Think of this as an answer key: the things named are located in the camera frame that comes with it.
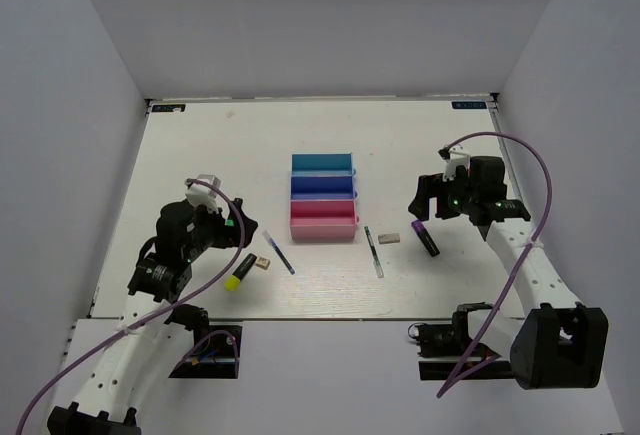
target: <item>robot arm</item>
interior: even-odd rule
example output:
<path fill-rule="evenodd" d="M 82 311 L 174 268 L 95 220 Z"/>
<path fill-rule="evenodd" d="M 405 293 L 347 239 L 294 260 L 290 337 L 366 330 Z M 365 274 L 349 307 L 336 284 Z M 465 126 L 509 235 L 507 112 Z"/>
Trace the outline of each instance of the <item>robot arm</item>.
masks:
<path fill-rule="evenodd" d="M 460 146 L 451 151 L 440 152 L 447 161 L 444 173 L 419 177 L 409 212 L 419 220 L 428 220 L 429 201 L 436 198 L 436 218 L 467 215 L 510 273 L 534 231 L 531 216 L 520 200 L 506 198 L 505 167 L 500 158 L 469 157 Z M 529 252 L 514 288 L 525 313 L 524 322 L 498 312 L 482 344 L 509 359 L 523 388 L 595 387 L 608 330 L 602 310 L 580 302 L 541 244 L 534 244 Z M 486 303 L 461 305 L 453 314 L 449 343 L 443 343 L 442 332 L 429 326 L 423 329 L 422 339 L 432 345 L 432 353 L 440 350 L 450 355 L 452 345 L 464 351 L 491 308 Z"/>
<path fill-rule="evenodd" d="M 215 177 L 200 175 L 214 186 Z M 242 212 L 246 247 L 258 224 Z M 168 307 L 191 279 L 191 264 L 210 247 L 237 247 L 239 220 L 227 220 L 215 193 L 200 185 L 187 189 L 186 199 L 160 211 L 156 237 L 144 244 L 129 282 L 129 294 L 117 330 Z M 136 416 L 155 382 L 169 376 L 180 357 L 209 332 L 206 311 L 182 305 L 169 317 L 158 317 L 107 347 L 90 378 L 69 408 L 55 407 L 47 427 L 52 435 L 140 435 Z"/>

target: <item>yellow marker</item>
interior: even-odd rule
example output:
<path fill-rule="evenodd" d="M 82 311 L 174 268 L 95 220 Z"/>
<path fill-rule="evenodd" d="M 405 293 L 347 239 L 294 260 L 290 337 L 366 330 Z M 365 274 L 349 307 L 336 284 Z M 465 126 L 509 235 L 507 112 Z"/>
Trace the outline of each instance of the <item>yellow marker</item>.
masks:
<path fill-rule="evenodd" d="M 256 257 L 253 253 L 247 255 L 247 257 L 242 261 L 242 263 L 236 268 L 233 272 L 229 280 L 224 284 L 224 288 L 229 290 L 230 292 L 235 292 L 236 288 L 240 285 L 240 282 L 244 278 L 244 276 L 251 270 L 253 264 L 256 263 Z"/>
<path fill-rule="evenodd" d="M 227 280 L 227 283 L 224 284 L 224 288 L 226 288 L 230 292 L 235 292 L 236 288 L 238 288 L 238 285 L 240 285 L 241 281 L 242 280 L 240 280 L 235 275 L 231 275 L 231 278 L 229 278 L 229 280 Z"/>

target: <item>small wooden block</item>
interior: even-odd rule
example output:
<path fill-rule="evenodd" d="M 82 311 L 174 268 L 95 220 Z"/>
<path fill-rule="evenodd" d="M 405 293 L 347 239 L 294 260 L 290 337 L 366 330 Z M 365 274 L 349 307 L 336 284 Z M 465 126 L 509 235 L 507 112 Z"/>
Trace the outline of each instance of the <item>small wooden block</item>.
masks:
<path fill-rule="evenodd" d="M 258 257 L 258 260 L 256 260 L 256 267 L 260 267 L 263 270 L 269 268 L 269 265 L 271 265 L 271 260 L 268 258 Z"/>
<path fill-rule="evenodd" d="M 383 233 L 382 235 L 378 235 L 378 243 L 380 245 L 385 245 L 387 243 L 400 243 L 400 234 Z"/>

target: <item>stacked bins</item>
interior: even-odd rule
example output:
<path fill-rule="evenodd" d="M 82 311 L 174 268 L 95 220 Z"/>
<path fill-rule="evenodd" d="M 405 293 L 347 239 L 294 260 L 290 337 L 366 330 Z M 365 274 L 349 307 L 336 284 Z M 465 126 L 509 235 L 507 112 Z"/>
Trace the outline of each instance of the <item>stacked bins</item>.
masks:
<path fill-rule="evenodd" d="M 294 154 L 291 163 L 291 238 L 348 241 L 356 234 L 356 192 L 350 153 Z"/>

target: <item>white enclosure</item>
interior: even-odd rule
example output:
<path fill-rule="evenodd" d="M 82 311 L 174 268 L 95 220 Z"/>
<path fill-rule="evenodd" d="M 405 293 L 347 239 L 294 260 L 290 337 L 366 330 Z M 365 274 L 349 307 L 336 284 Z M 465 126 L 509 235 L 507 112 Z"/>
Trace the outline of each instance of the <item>white enclosure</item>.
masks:
<path fill-rule="evenodd" d="M 92 0 L 147 98 L 498 92 L 549 0 Z"/>
<path fill-rule="evenodd" d="M 640 0 L 0 0 L 0 20 L 3 433 L 90 309 L 144 98 L 500 92 L 500 128 L 550 167 L 544 242 L 607 313 L 607 382 L 640 434 Z M 538 168 L 509 153 L 539 213 Z"/>

